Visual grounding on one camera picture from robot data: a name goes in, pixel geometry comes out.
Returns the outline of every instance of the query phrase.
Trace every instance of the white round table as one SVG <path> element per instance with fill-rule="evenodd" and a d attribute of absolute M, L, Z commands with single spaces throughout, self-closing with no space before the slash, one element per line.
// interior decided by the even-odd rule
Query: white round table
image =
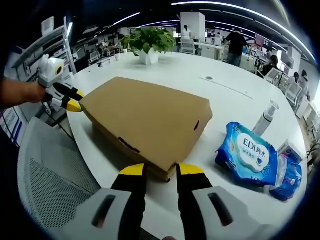
<path fill-rule="evenodd" d="M 202 77 L 211 76 L 213 82 Z M 182 53 L 161 54 L 159 63 L 142 65 L 132 53 L 122 54 L 120 61 L 98 67 L 92 65 L 73 77 L 74 85 L 85 95 L 114 77 L 124 77 L 166 86 L 210 100 L 213 118 L 189 157 L 184 161 L 202 168 L 213 186 L 221 186 L 244 202 L 249 214 L 261 224 L 280 229 L 291 218 L 305 195 L 307 162 L 302 166 L 302 181 L 294 197 L 281 202 L 269 195 L 267 188 L 246 188 L 215 166 L 215 152 L 226 136 L 226 125 L 239 122 L 252 129 L 270 100 L 279 110 L 263 138 L 278 149 L 287 139 L 306 154 L 303 135 L 288 101 L 282 92 L 262 78 L 221 61 Z M 110 188 L 119 171 L 134 164 L 115 149 L 97 131 L 86 115 L 68 112 L 70 126 L 79 150 L 92 175 L 102 188 Z M 177 178 L 169 183 L 148 178 L 146 207 L 141 227 L 162 239 L 184 239 L 183 223 L 178 210 Z"/>

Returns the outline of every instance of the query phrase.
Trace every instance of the blue wet wipes pack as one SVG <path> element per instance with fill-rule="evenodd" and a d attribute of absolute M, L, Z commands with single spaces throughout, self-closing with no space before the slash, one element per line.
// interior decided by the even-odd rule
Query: blue wet wipes pack
<path fill-rule="evenodd" d="M 270 188 L 270 194 L 281 201 L 291 199 L 301 184 L 301 165 L 290 157 L 279 156 L 279 171 L 276 185 Z"/>
<path fill-rule="evenodd" d="M 278 153 L 275 148 L 238 122 L 226 126 L 226 138 L 215 162 L 228 167 L 240 180 L 275 185 Z"/>

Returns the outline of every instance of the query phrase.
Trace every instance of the spray bottle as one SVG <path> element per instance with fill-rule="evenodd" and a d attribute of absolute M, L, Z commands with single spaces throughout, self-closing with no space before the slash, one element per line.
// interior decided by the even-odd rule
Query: spray bottle
<path fill-rule="evenodd" d="M 254 129 L 252 130 L 259 137 L 261 137 L 262 134 L 264 134 L 269 125 L 272 123 L 276 110 L 279 110 L 278 104 L 276 104 L 274 101 L 270 101 L 270 103 L 271 104 L 269 108 L 264 111 L 259 121 L 255 125 Z"/>

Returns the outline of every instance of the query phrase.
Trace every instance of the potted plant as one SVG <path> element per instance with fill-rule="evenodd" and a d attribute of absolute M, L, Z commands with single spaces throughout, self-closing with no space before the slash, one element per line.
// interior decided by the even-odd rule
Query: potted plant
<path fill-rule="evenodd" d="M 164 29 L 155 27 L 137 28 L 131 35 L 121 40 L 126 49 L 130 46 L 135 56 L 140 56 L 143 64 L 151 65 L 158 62 L 159 53 L 172 52 L 176 40 Z"/>

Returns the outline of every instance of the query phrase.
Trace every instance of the brown cardboard box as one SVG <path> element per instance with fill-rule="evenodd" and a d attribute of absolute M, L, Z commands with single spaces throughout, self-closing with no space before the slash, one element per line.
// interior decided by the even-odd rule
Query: brown cardboard box
<path fill-rule="evenodd" d="M 188 157 L 213 116 L 208 99 L 122 77 L 80 104 L 114 145 L 163 180 Z"/>

